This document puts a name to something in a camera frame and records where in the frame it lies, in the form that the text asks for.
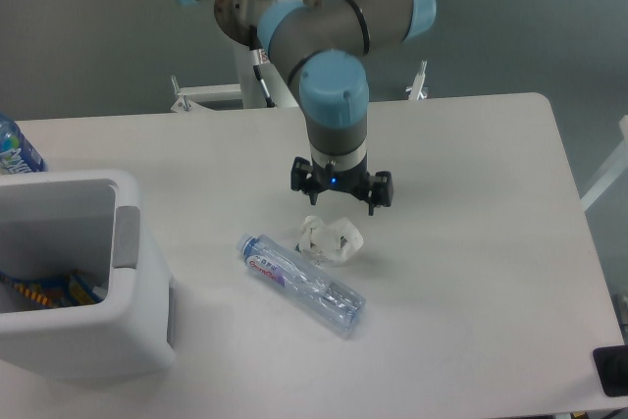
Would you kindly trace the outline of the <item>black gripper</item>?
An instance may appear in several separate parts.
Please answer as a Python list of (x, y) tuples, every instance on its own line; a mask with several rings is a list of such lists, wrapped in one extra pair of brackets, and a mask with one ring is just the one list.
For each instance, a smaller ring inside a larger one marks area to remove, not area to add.
[(367, 157), (346, 171), (326, 169), (315, 162), (295, 157), (290, 170), (290, 189), (307, 195), (312, 206), (317, 203), (318, 194), (325, 191), (343, 192), (357, 199), (367, 199), (370, 216), (374, 215), (376, 208), (389, 208), (393, 202), (392, 173), (381, 171), (370, 176)]

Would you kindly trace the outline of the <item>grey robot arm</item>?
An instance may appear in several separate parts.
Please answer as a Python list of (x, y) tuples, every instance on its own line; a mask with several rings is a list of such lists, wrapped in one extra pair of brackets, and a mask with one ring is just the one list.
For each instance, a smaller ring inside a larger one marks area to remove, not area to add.
[(233, 8), (247, 44), (264, 50), (305, 119), (310, 155), (293, 161), (291, 188), (311, 201), (335, 191), (370, 209), (390, 206), (391, 173), (367, 169), (370, 90), (361, 60), (427, 31), (437, 0), (342, 0), (332, 8), (306, 0), (235, 0)]

